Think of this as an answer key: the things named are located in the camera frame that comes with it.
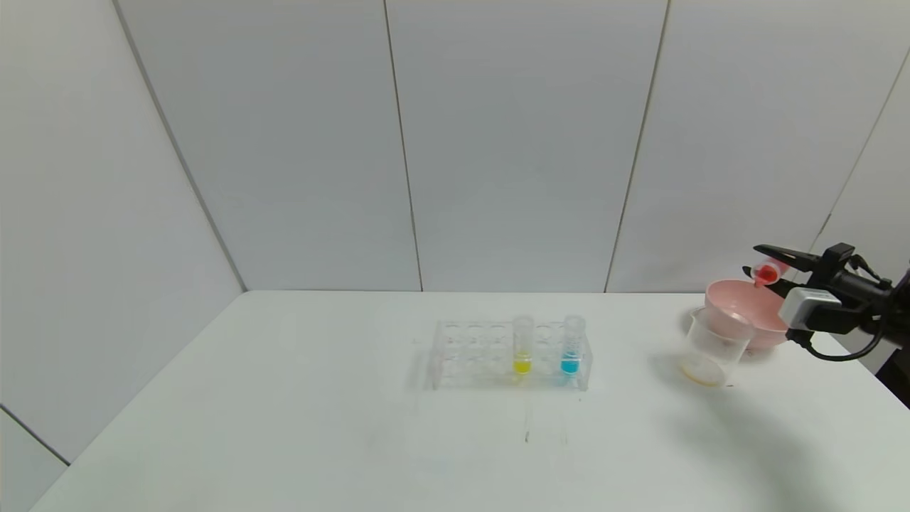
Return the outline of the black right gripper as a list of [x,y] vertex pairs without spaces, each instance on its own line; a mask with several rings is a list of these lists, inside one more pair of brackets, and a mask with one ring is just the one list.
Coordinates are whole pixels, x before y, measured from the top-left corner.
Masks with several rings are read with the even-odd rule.
[[[884,301],[893,289],[890,279],[879,276],[867,260],[856,253],[854,246],[839,242],[828,247],[822,255],[799,252],[787,247],[760,244],[753,246],[764,259],[753,266],[742,266],[754,288],[767,289],[786,298],[792,289],[825,289],[840,299],[862,302]],[[808,285],[783,278],[787,269],[810,272]]]

